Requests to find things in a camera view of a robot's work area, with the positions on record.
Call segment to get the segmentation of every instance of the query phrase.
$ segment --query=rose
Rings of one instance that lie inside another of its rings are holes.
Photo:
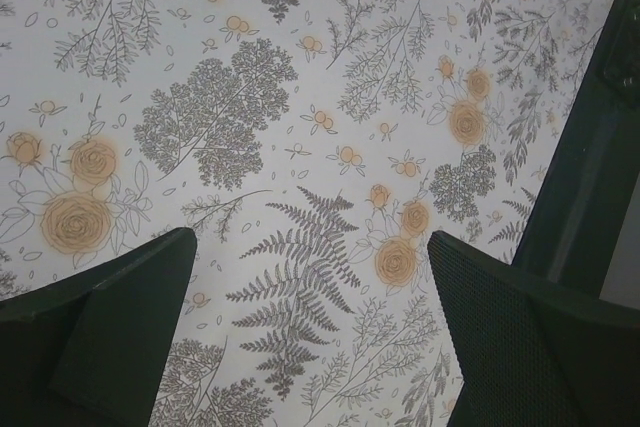
[[[416,273],[416,252],[406,240],[390,238],[376,254],[376,273],[383,283],[404,287]]]
[[[71,172],[91,185],[105,183],[115,170],[115,152],[95,141],[78,147],[71,156]]]
[[[387,205],[387,201],[389,200],[389,191],[383,185],[374,185],[371,188],[371,194],[369,196],[373,206],[377,209],[383,208]]]
[[[484,117],[475,105],[462,100],[453,106],[449,116],[449,127],[453,136],[461,144],[479,144],[484,136]]]
[[[31,134],[17,132],[7,140],[9,154],[20,164],[33,165],[40,156],[40,141]]]
[[[97,252],[111,230],[104,202],[72,192],[49,202],[40,224],[44,238],[63,254]]]
[[[446,55],[441,56],[438,59],[438,70],[445,79],[451,79],[453,77],[454,63]]]
[[[411,237],[420,236],[429,226],[429,212],[420,202],[412,202],[402,212],[402,228]]]
[[[491,81],[481,70],[474,70],[467,78],[467,88],[474,99],[484,100],[491,90]]]

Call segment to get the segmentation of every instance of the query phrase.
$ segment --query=dark object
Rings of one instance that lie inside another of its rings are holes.
[[[0,303],[0,425],[146,427],[195,253],[176,229]]]
[[[450,426],[640,425],[640,311],[510,267],[444,232],[428,249],[465,378]]]
[[[594,297],[640,173],[639,9],[614,0],[513,260]]]

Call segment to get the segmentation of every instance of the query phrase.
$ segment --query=gray surface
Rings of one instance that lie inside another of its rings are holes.
[[[640,180],[636,182],[600,298],[640,310]]]

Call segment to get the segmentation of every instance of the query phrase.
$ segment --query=floral tablecloth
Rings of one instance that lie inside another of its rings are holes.
[[[152,426],[444,426],[612,0],[0,0],[0,297],[188,225]]]

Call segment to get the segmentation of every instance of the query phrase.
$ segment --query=patterned surface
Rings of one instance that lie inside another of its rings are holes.
[[[0,0],[0,296],[200,249],[151,425],[446,425],[612,0]]]

